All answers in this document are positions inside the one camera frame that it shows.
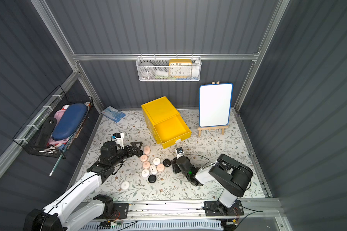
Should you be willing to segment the yellow three-drawer cabinet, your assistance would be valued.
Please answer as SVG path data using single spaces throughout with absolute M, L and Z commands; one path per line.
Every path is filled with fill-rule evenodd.
M 141 105 L 141 107 L 144 113 L 147 127 L 156 140 L 156 143 L 162 143 L 159 133 L 155 129 L 155 125 L 165 122 L 166 120 L 178 115 L 179 112 L 166 96 L 145 103 Z

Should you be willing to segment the black earphone case bottom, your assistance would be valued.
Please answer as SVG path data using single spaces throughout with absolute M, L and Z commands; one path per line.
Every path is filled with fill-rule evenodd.
M 155 175 L 150 175 L 150 176 L 148 177 L 148 182 L 149 182 L 149 183 L 155 183 L 156 180 L 157 180 L 157 177 L 156 177 Z

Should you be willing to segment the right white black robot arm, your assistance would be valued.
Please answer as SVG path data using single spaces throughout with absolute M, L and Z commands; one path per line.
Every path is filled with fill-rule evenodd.
M 174 162 L 192 185 L 203 186 L 208 182 L 216 181 L 223 187 L 216 207 L 205 206 L 204 209 L 207 211 L 226 216 L 232 210 L 236 200 L 243 197 L 251 186 L 253 171 L 225 154 L 221 154 L 215 163 L 201 168 L 195 167 L 185 155 L 176 157 Z

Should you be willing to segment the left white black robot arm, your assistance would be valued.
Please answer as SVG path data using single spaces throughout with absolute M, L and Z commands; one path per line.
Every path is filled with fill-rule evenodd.
M 80 203 L 111 175 L 117 173 L 123 163 L 144 152 L 142 142 L 131 142 L 121 147 L 115 141 L 107 141 L 100 149 L 98 160 L 82 178 L 54 202 L 43 209 L 29 212 L 24 222 L 25 231 L 78 231 L 90 221 L 101 218 L 126 218 L 128 204 L 114 205 L 109 196 L 98 194 L 87 205 Z

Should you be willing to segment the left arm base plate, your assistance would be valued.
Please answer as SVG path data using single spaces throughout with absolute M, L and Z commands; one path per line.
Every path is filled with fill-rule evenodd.
M 105 204 L 105 210 L 102 217 L 106 219 L 126 219 L 130 204 L 116 203 Z

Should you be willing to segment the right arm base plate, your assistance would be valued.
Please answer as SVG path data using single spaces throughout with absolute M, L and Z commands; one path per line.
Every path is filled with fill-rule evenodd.
M 205 201 L 202 209 L 205 211 L 206 216 L 233 216 L 239 217 L 244 215 L 244 210 L 241 201 L 236 200 L 230 208 L 221 204 L 219 201 Z

